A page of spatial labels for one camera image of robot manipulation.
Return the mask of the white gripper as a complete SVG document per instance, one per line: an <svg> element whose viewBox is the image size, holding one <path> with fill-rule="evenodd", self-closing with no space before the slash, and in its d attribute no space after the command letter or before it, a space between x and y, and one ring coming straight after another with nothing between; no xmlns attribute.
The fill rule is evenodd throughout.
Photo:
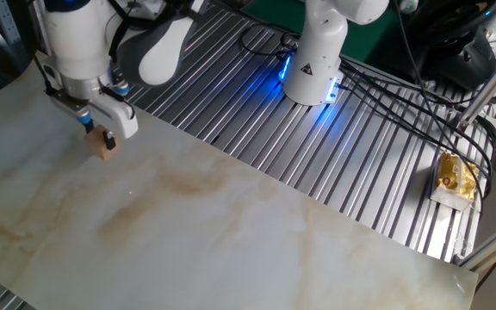
<svg viewBox="0 0 496 310"><path fill-rule="evenodd" d="M103 132L103 142L108 151L116 148L114 135L128 139L138 131L134 108L111 88L110 69L87 79L66 77L58 71L55 56L43 60L41 69L51 84L49 97L57 108L81 123L87 123L84 125L86 133L94 129L89 121L108 130Z"/></svg>

